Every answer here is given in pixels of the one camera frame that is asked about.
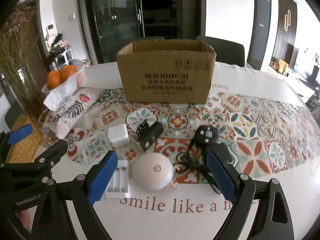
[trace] chair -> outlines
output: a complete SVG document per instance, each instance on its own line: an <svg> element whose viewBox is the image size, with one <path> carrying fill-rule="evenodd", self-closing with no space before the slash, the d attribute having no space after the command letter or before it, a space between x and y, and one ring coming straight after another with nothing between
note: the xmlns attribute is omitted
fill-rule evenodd
<svg viewBox="0 0 320 240"><path fill-rule="evenodd" d="M12 129L12 126L21 114L25 114L25 111L21 108L19 102L15 101L4 116L4 121L9 129Z"/></svg>
<svg viewBox="0 0 320 240"><path fill-rule="evenodd" d="M109 51L109 55L110 55L110 62L115 62L117 61L116 55L118 53L119 50L121 50L125 45L128 45L130 42L132 41L142 41L142 40L154 40L154 39L161 39L163 40L163 37L135 37L135 38L131 38L131 39L124 39L121 40L115 44L113 44L113 46L110 48Z"/></svg>
<svg viewBox="0 0 320 240"><path fill-rule="evenodd" d="M227 63L229 65L245 66L244 47L242 44L222 39L197 36L197 41L203 41L214 48L217 53L216 61Z"/></svg>

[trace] blue gripper pad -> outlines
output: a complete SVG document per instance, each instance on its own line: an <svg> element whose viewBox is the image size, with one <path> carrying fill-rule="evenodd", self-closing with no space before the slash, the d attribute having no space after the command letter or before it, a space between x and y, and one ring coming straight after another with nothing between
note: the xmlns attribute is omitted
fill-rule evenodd
<svg viewBox="0 0 320 240"><path fill-rule="evenodd" d="M223 197L234 205L237 201L236 185L213 152L208 152L207 165L213 178L216 180Z"/></svg>
<svg viewBox="0 0 320 240"><path fill-rule="evenodd" d="M111 180L112 175L118 166L117 153L114 151L108 151L106 156L99 164L97 164L97 166L99 167L99 170L89 185L89 194L87 197L91 206L93 206L96 201L99 201L102 198L103 193L105 192L109 181Z"/></svg>
<svg viewBox="0 0 320 240"><path fill-rule="evenodd" d="M26 124L19 128L18 130L10 133L9 139L8 139L8 144L14 145L18 143L19 141L23 140L25 137L29 136L32 134L32 126L31 124Z"/></svg>

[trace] glass door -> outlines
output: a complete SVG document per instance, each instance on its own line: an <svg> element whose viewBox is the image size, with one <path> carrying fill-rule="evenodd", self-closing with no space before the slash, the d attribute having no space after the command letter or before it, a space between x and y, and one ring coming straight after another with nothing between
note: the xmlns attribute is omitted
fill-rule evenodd
<svg viewBox="0 0 320 240"><path fill-rule="evenodd" d="M141 0L87 0L99 63L115 61L124 40L144 36Z"/></svg>

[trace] white battery charger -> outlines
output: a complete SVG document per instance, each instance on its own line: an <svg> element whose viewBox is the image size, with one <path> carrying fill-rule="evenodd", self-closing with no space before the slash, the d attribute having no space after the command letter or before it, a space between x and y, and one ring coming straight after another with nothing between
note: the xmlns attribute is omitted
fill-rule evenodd
<svg viewBox="0 0 320 240"><path fill-rule="evenodd" d="M130 198L129 162L119 160L104 195L107 198Z"/></svg>
<svg viewBox="0 0 320 240"><path fill-rule="evenodd" d="M130 143L127 127L124 123L112 126L108 129L108 138L114 148Z"/></svg>

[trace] patterned tablecloth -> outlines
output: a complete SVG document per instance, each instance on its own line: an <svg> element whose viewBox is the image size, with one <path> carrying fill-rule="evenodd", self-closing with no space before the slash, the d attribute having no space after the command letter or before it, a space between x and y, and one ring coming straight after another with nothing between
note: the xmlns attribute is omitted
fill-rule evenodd
<svg viewBox="0 0 320 240"><path fill-rule="evenodd" d="M294 168L320 154L319 129L305 106L214 89L205 105L130 104L122 89L106 89L66 137L68 158L91 166L113 149L119 159L134 163L143 154L134 142L144 119L149 124L158 121L164 128L147 152L162 153L173 163L199 125L217 127L220 141L233 156L232 164L253 179ZM112 148L106 133L108 127L120 123L127 126L131 143ZM48 148L56 141L49 132L42 145ZM191 152L196 157L200 154L196 147ZM174 178L179 183L205 183L194 170L181 170Z"/></svg>

